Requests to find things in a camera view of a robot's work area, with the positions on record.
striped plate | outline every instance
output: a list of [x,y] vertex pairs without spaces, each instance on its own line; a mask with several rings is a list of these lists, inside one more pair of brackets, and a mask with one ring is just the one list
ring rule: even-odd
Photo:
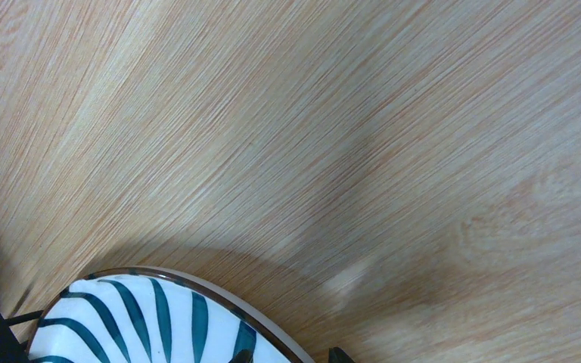
[[178,271],[115,268],[73,282],[30,340],[32,362],[255,363],[313,360],[277,325],[216,285]]

table surface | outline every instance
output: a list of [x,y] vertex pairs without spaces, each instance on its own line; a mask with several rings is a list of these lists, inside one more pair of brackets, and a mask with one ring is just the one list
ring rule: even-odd
[[135,264],[317,361],[581,361],[581,2],[1,1],[0,310]]

teal stripe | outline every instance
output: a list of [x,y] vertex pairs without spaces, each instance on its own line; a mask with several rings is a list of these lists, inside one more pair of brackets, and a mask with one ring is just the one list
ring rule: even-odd
[[70,318],[39,319],[39,327],[49,327],[51,325],[63,325],[69,329],[72,329],[76,335],[78,335],[83,340],[88,348],[92,350],[92,353],[95,354],[98,360],[100,360],[102,363],[110,363],[110,359],[108,359],[106,352],[104,352],[104,349],[97,341],[97,338],[95,338],[95,336],[90,333],[90,330],[83,326],[83,324]]
[[194,363],[201,361],[208,336],[208,305],[206,299],[192,292],[192,352]]
[[168,299],[159,282],[153,278],[150,278],[150,281],[154,289],[154,303],[157,307],[157,322],[159,322],[163,352],[166,355],[166,361],[170,363],[170,354],[172,353],[172,328],[170,325]]
[[60,357],[58,355],[47,355],[45,357],[33,359],[30,363],[74,363],[68,358]]
[[126,311],[128,312],[128,316],[132,321],[132,325],[135,327],[135,331],[139,336],[141,344],[144,345],[144,349],[146,350],[146,354],[148,354],[148,360],[152,361],[152,354],[151,354],[151,347],[150,347],[150,336],[148,335],[148,327],[146,326],[146,320],[144,318],[144,314],[141,313],[141,308],[139,308],[139,304],[137,303],[137,299],[135,299],[134,295],[128,290],[126,285],[120,283],[119,281],[113,280],[106,280],[101,279],[101,282],[107,282],[112,284],[119,295],[121,296],[121,300],[123,300],[123,305],[126,306]]
[[248,352],[255,352],[255,344],[257,343],[257,333],[243,321],[239,322],[239,330],[237,332],[237,339],[235,339],[235,348],[232,351],[232,356],[235,357],[239,352],[246,349]]
[[121,336],[121,332],[119,331],[119,326],[114,321],[114,317],[110,312],[109,308],[95,295],[91,293],[71,293],[70,291],[63,291],[61,293],[62,299],[69,299],[69,298],[81,298],[90,303],[97,314],[99,314],[99,318],[104,323],[104,326],[108,330],[108,333],[114,340],[114,342],[119,347],[121,354],[123,357],[126,358],[126,361],[130,363],[130,354],[128,353],[128,347],[126,346],[126,342],[123,341],[123,337]]

wood grain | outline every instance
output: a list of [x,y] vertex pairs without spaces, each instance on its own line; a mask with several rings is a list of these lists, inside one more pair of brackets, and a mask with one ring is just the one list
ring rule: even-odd
[[128,264],[318,361],[581,361],[581,2],[0,2],[0,309]]

white plate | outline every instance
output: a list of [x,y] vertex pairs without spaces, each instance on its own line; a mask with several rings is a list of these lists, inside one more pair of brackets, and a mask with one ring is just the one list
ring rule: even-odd
[[31,339],[34,363],[255,363],[314,361],[235,295],[200,278],[154,267],[115,268],[73,282]]

